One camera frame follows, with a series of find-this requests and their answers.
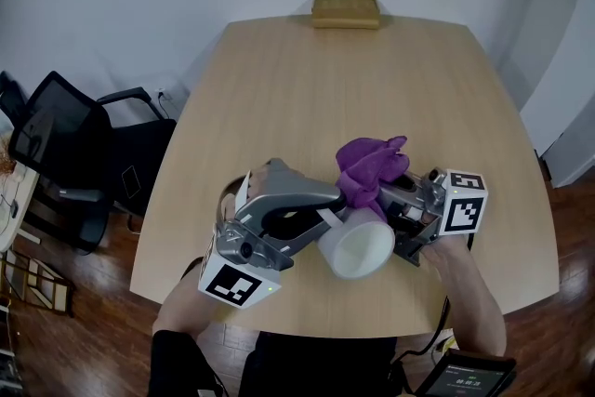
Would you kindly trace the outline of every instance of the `chair backrest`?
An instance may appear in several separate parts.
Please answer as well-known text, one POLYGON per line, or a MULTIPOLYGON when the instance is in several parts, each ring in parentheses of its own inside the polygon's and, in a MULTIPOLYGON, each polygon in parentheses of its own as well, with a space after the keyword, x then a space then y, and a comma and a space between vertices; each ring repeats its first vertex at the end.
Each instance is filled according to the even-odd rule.
POLYGON ((8 117, 14 127, 25 116, 25 98, 19 84, 8 78, 6 72, 0 73, 0 110, 8 117))
POLYGON ((52 72, 27 101, 8 152, 60 187, 101 189, 111 134, 103 107, 52 72))

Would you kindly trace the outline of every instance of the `purple cloth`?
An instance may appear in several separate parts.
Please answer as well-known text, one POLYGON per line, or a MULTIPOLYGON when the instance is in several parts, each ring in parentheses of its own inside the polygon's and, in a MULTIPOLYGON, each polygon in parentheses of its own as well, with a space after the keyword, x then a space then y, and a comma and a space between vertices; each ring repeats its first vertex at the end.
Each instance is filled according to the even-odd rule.
POLYGON ((348 142, 337 151, 337 164, 341 175, 336 183, 347 196, 353 208, 370 207, 384 221, 387 220, 376 201, 380 181, 392 182, 409 167, 409 158, 400 153, 406 143, 405 136, 389 140, 359 138, 348 142))

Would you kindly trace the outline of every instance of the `chair armrest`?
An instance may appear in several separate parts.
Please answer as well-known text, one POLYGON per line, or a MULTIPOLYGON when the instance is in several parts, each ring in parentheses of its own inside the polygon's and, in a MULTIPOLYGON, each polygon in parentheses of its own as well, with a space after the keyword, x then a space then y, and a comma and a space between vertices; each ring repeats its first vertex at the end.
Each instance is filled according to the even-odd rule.
POLYGON ((101 202, 105 199, 102 191, 93 189, 60 189, 59 196, 79 202, 101 202))
POLYGON ((155 113, 155 116, 157 116, 159 119, 165 119, 163 115, 159 112, 159 110, 155 108, 155 105, 152 104, 149 93, 147 93, 145 89, 141 87, 126 89, 124 91, 119 91, 118 93, 112 93, 111 95, 99 98, 97 100, 97 103, 103 106, 106 104, 115 103, 116 101, 121 101, 122 99, 130 98, 140 99, 141 101, 144 101, 149 105, 149 108, 151 108, 151 110, 155 113))

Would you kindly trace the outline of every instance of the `person's arm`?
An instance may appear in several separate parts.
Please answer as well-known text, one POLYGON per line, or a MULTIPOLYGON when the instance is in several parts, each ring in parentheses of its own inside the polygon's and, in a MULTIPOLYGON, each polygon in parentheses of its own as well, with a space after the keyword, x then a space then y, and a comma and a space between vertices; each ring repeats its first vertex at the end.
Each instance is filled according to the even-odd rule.
POLYGON ((440 238, 422 249, 438 270, 451 303, 455 339, 463 351, 501 356, 506 350, 502 311, 485 285, 462 235, 440 238))

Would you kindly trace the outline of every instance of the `light wood tabletop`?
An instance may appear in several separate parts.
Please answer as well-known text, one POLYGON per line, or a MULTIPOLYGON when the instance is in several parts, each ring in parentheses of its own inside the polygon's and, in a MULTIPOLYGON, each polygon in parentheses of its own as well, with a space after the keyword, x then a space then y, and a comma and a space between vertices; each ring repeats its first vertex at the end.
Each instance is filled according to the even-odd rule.
MULTIPOLYGON (((163 302, 211 239, 222 188, 271 157, 334 182, 351 139, 406 135, 418 174, 482 173, 490 196, 472 254, 504 313, 558 291, 549 201, 520 116, 469 29, 385 18, 378 31, 315 30, 307 18, 231 23, 179 120, 142 226, 130 289, 163 302)), ((436 272, 393 256, 375 274, 338 279, 315 244, 283 288, 219 319, 316 337, 433 330, 436 272)))

